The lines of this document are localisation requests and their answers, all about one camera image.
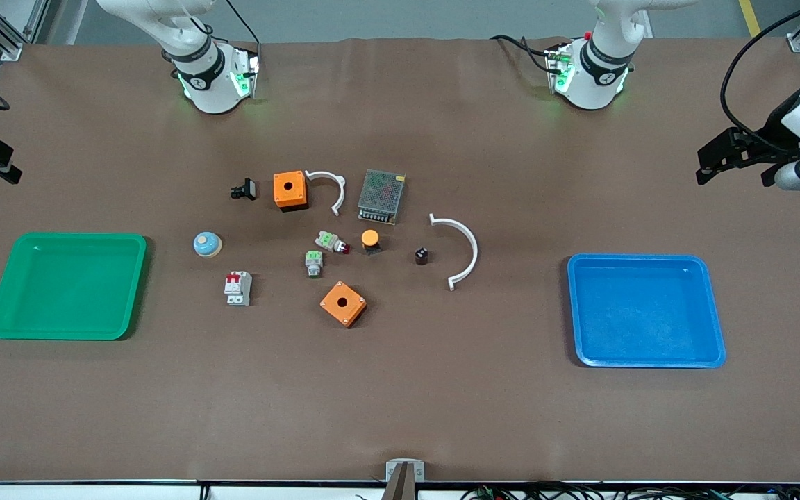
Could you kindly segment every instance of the white semicircular bracket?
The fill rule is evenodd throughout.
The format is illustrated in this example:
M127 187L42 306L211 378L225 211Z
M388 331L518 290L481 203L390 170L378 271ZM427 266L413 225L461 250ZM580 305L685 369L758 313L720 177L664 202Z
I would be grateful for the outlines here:
M435 219L434 213L429 213L428 217L431 218L432 226L450 226L456 228L457 230L461 231L461 233L465 235L467 240L469 240L471 243L471 263L467 265L467 268L464 268L462 272L455 276L449 276L447 279L447 282L450 284L450 291L453 291L455 290L455 284L467 278L467 275L470 275L474 269L474 265L477 262L477 240L475 240L473 232L471 232L466 225L461 224L459 221L454 221L453 219Z
M308 177L309 181L313 181L314 179L329 179L330 181L335 181L336 184L339 185L339 200L335 202L333 205L333 213L336 217L339 216L339 208L342 207L342 203L344 203L344 185L345 180L344 177L340 175L333 174L331 172L308 172L307 170L304 171L305 176Z

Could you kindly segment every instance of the ventilated metal mesh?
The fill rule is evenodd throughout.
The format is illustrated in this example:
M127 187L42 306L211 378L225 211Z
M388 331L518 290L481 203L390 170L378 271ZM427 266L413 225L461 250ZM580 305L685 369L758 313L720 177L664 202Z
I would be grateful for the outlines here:
M403 194L404 176L378 170L367 170L362 181L358 207L376 212L397 213L400 195Z

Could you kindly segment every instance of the blue button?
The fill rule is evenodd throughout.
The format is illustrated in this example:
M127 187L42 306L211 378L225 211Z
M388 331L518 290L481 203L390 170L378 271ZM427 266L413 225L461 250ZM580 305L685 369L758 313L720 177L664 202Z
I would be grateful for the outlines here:
M201 232L193 240L193 249L201 257L214 257L222 250L222 239L213 232Z

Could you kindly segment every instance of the yellow floor line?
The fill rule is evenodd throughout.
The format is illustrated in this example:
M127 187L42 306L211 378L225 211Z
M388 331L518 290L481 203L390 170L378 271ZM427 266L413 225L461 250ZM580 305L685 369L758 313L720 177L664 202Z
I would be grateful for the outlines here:
M746 19L746 26L749 27L749 35L755 37L761 32L761 26L758 25L758 18L755 17L755 9L752 8L752 2L750 0L740 0L740 10L742 10L743 18Z

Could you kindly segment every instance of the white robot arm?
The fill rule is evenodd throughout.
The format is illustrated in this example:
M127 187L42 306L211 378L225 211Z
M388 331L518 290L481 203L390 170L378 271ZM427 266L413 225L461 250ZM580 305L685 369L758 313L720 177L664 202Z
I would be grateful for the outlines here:
M215 0L98 0L108 13L125 19L165 49L178 80L200 111L224 113L253 95L258 54L216 42L194 16L212 10Z
M644 10L672 10L698 0L588 0L597 11L591 38L549 54L549 86L584 110L599 110L622 91L628 64L644 39Z

